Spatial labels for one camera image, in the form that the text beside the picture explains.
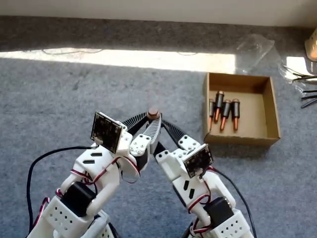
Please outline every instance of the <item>red wire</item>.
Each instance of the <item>red wire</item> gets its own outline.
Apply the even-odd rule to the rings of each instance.
[[[190,213],[190,210],[197,204],[199,203],[203,198],[209,197],[208,194],[203,194],[199,198],[197,198],[189,207],[188,207],[188,213]]]
[[[42,202],[42,204],[41,204],[41,206],[40,206],[39,214],[38,214],[38,216],[37,216],[36,219],[35,219],[35,222],[34,222],[34,224],[33,224],[33,227],[35,227],[36,224],[39,222],[39,219],[40,219],[40,217],[42,216],[42,213],[43,213],[43,211],[44,211],[45,204],[46,204],[46,203],[49,203],[49,202],[50,202],[50,198],[49,198],[49,197],[46,197],[46,198],[43,199],[43,202]]]
[[[206,187],[209,191],[209,198],[208,198],[208,201],[206,203],[202,203],[202,204],[207,204],[207,203],[210,203],[210,201],[211,201],[211,191],[210,191],[210,188],[209,188],[207,182],[204,179],[203,179],[203,181],[204,181],[204,184],[206,185]]]

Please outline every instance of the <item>white plastic part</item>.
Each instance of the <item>white plastic part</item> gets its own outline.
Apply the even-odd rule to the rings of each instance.
[[[63,238],[78,238],[92,221],[93,218],[88,216],[77,217],[55,196],[28,238],[53,238],[54,230]]]
[[[131,142],[130,145],[130,153],[131,155],[137,157],[142,156],[145,153],[145,150],[150,152],[150,142],[151,138],[144,134],[139,134],[135,139]]]
[[[312,36],[305,41],[307,57],[312,61],[317,61],[317,29]]]
[[[178,145],[183,148],[184,150],[195,150],[197,147],[200,146],[200,143],[188,135],[184,135],[179,141]]]
[[[100,211],[98,213],[100,217],[96,218],[91,226],[88,228],[88,230],[85,232],[85,234],[80,238],[98,238],[105,236],[105,230],[107,233],[112,235],[112,232],[110,229],[107,229],[108,223],[109,223],[109,216],[104,211]]]
[[[208,226],[210,225],[210,217],[204,210],[202,204],[198,202],[196,205],[192,206],[202,195],[209,195],[208,188],[211,192],[215,192],[219,196],[227,198],[232,208],[235,207],[236,201],[219,176],[213,172],[206,172],[203,179],[200,179],[199,175],[189,178],[183,161],[187,160],[197,151],[207,146],[206,144],[200,145],[197,141],[185,135],[179,140],[179,145],[190,150],[177,149],[172,153],[165,150],[156,155],[156,160],[167,175],[168,179],[172,182],[186,207],[191,207],[190,212],[194,213],[204,226]]]
[[[106,228],[103,229],[96,238],[115,238],[115,237],[110,229],[110,226],[107,225]]]
[[[179,177],[181,173],[181,168],[178,161],[175,157],[182,156],[187,154],[187,151],[177,149],[173,153],[170,153],[168,150],[165,150],[155,157],[158,164],[161,166],[163,171],[165,172],[168,179],[172,182],[177,177]]]
[[[207,232],[210,233],[211,238],[253,238],[250,227],[241,211],[233,209],[233,213],[234,215],[232,217]]]
[[[119,145],[117,148],[116,155],[118,156],[128,156],[130,154],[130,144],[133,139],[133,136],[127,131],[123,131],[121,134],[121,138],[119,140]]]
[[[203,178],[206,181],[211,192],[216,192],[218,196],[225,197],[229,202],[231,208],[236,207],[236,200],[216,173],[207,171],[204,174]]]

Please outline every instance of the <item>open cardboard box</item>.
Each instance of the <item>open cardboard box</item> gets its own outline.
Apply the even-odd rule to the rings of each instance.
[[[217,91],[224,100],[240,100],[239,129],[233,130],[231,112],[224,131],[220,121],[209,125],[209,99]],[[205,143],[270,146],[281,138],[273,82],[270,77],[207,73],[203,86],[203,129]]]

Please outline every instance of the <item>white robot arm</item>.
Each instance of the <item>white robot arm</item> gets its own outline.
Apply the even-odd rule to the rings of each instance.
[[[133,139],[146,122],[146,130]],[[169,152],[159,143],[161,127],[178,149]],[[122,179],[139,178],[151,154],[183,205],[197,216],[184,237],[253,237],[242,213],[235,209],[234,198],[212,171],[208,146],[162,120],[158,112],[142,113],[122,123],[96,113],[91,138],[96,149],[86,150],[76,159],[70,176],[40,214],[28,238],[117,238],[102,207]],[[94,185],[96,191],[88,185]]]
[[[183,237],[253,238],[235,199],[211,166],[208,145],[166,121],[162,124],[179,148],[172,152],[161,148],[156,160],[188,212],[197,216]]]
[[[28,238],[115,238],[108,215],[101,209],[126,176],[139,178],[158,144],[161,116],[150,119],[146,130],[135,139],[128,127],[103,113],[96,113],[91,138],[94,150],[80,155],[70,176],[62,183],[43,211]],[[144,123],[127,120],[135,134]],[[94,185],[97,193],[87,186]]]

